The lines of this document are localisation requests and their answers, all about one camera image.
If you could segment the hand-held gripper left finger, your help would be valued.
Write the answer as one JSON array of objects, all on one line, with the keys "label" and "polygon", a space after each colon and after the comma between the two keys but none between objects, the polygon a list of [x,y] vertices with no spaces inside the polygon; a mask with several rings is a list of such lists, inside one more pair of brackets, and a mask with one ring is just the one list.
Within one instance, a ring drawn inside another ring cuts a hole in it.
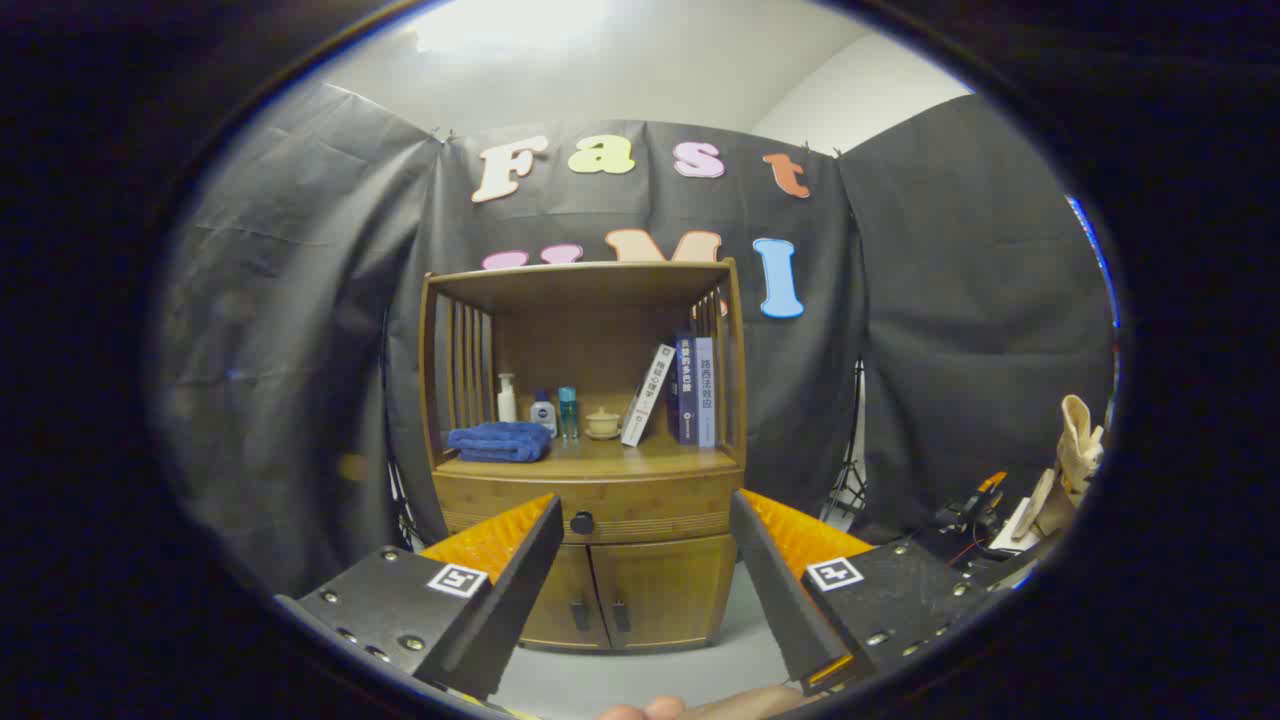
[{"label": "hand-held gripper left finger", "polygon": [[308,593],[279,594],[329,646],[411,683],[494,694],[564,538],[548,493],[422,551],[365,555]]}]

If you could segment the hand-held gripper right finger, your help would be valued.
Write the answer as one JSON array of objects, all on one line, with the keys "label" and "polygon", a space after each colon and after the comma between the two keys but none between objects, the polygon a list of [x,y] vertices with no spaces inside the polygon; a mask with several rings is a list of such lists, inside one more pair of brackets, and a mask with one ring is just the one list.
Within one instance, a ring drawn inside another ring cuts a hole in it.
[{"label": "hand-held gripper right finger", "polygon": [[737,489],[730,529],[791,682],[804,694],[884,676],[956,635],[1011,583],[1009,562],[964,568],[925,546],[873,546]]}]

